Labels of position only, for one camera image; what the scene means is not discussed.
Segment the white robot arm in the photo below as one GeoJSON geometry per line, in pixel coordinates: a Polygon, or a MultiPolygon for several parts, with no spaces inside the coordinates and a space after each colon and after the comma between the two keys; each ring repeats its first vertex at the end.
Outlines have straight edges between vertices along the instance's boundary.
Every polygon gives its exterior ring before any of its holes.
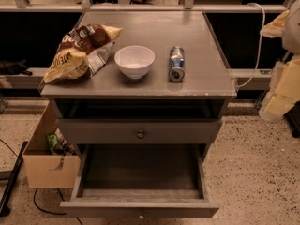
{"type": "Polygon", "coordinates": [[[293,54],[289,62],[276,62],[270,90],[259,110],[262,119],[275,120],[300,101],[300,0],[265,25],[260,34],[267,38],[281,38],[282,47],[293,54]]]}

